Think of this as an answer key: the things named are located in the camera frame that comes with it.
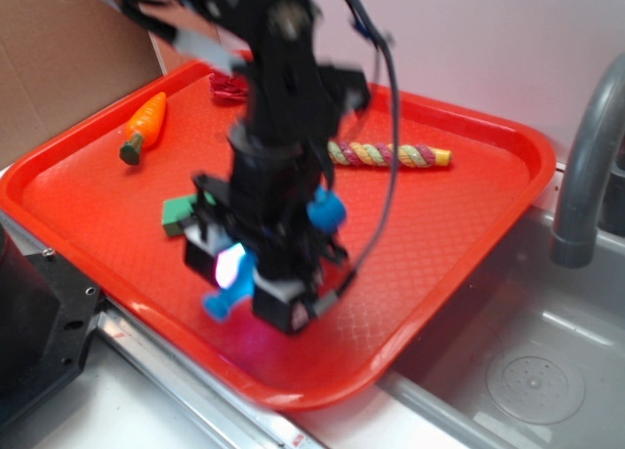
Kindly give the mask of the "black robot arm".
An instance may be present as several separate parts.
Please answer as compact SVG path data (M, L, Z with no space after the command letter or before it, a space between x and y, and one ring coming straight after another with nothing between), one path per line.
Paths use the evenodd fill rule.
M231 129L227 180L193 179L180 222L186 264L215 282L223 255L244 249L228 288L205 300L215 318L250 297L254 313L286 334L321 316L351 280L337 232L347 211L327 150L349 111L368 106L362 72L319 63L313 0L103 0L178 51L248 85Z

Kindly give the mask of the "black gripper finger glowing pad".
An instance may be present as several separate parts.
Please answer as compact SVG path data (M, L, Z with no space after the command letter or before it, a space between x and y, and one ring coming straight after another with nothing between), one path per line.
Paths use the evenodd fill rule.
M185 263L215 287L227 289L238 275L244 248L222 226L192 224L184 228Z
M301 279L267 279L253 271L255 315L285 334L295 334L337 302L336 289L319 289Z

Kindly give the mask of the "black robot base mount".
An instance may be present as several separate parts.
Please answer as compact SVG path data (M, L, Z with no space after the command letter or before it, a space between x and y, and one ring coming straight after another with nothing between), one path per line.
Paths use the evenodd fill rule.
M26 255L1 230L2 427L81 374L100 302L62 255Z

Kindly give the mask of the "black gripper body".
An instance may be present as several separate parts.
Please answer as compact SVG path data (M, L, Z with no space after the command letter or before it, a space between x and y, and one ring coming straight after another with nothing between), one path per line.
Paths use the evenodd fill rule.
M265 278L301 279L320 289L323 261L344 265L347 260L336 233L322 233L307 215L317 188L334 183L327 144L235 143L231 148L227 180L205 173L192 178L199 224L222 226L255 255L255 269Z

